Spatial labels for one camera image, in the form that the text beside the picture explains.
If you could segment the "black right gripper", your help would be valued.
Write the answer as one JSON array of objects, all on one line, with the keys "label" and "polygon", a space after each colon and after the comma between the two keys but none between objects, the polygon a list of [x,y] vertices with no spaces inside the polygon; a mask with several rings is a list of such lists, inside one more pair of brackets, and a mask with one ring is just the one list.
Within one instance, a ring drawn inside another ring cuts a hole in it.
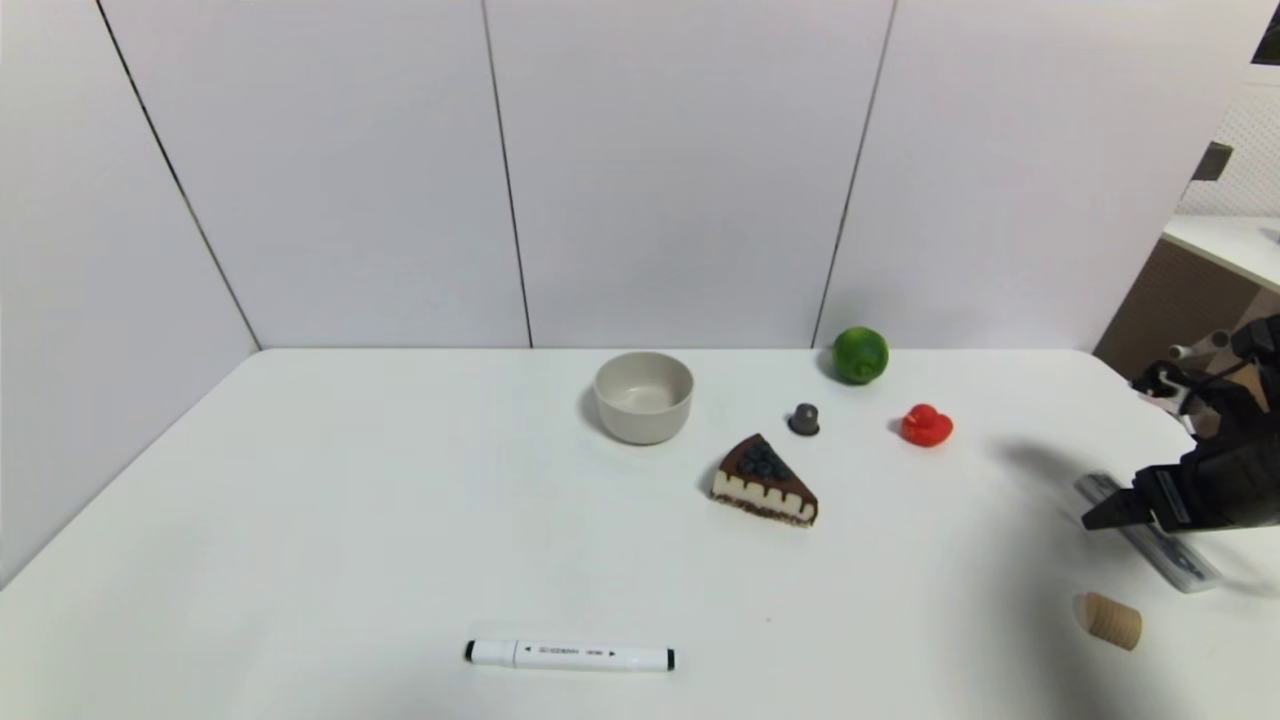
[{"label": "black right gripper", "polygon": [[1134,488],[1101,500],[1082,516],[1087,530],[1149,525],[1167,533],[1276,527],[1276,438],[1206,441],[1178,464],[1140,470]]}]

